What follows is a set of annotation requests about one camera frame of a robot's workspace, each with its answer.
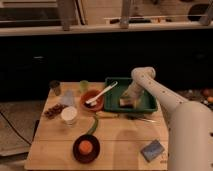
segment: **orange bowl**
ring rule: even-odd
[[[90,106],[90,105],[86,104],[87,100],[89,100],[92,97],[95,97],[99,93],[100,93],[100,91],[98,91],[98,90],[89,90],[86,93],[84,93],[81,96],[81,99],[80,99],[80,105],[81,105],[81,107],[84,110],[87,110],[87,111],[92,111],[92,112],[100,111],[103,108],[103,106],[104,106],[104,97],[103,96],[100,96],[96,100],[97,104],[94,105],[94,106]]]

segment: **black cable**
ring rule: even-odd
[[[79,15],[79,19],[80,19],[81,25],[85,25],[85,23],[83,22],[82,15],[81,15],[81,10],[80,10],[80,6],[79,6],[79,3],[78,3],[78,0],[75,0],[75,4],[76,4],[76,7],[77,7],[77,11],[78,11],[78,15]]]
[[[13,127],[13,125],[10,123],[10,121],[5,117],[5,115],[0,111],[1,116],[5,119],[5,121],[7,121],[7,123],[10,125],[10,127],[12,128],[12,130],[22,139],[24,140],[27,144],[31,145],[31,143],[26,140],[23,136],[21,136],[21,134]]]

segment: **cable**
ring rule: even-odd
[[[12,130],[22,139],[24,140],[27,144],[31,145],[31,143],[26,140],[14,127],[13,125],[10,123],[10,121],[5,117],[5,115],[0,111],[1,116],[5,119],[5,121],[7,121],[7,123],[10,125],[10,127],[12,128]]]

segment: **blue sponge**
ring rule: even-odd
[[[160,155],[164,151],[164,147],[160,144],[158,140],[152,141],[149,145],[144,147],[141,150],[141,153],[143,154],[144,158],[151,162],[154,158],[156,158],[158,155]]]

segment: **green plastic bin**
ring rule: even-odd
[[[137,108],[120,107],[119,99],[123,92],[132,83],[132,79],[126,77],[107,77],[105,79],[105,86],[110,85],[114,81],[118,82],[117,86],[104,94],[105,111],[142,114],[151,114],[154,111],[157,111],[156,99],[146,90],[141,96],[141,102]]]

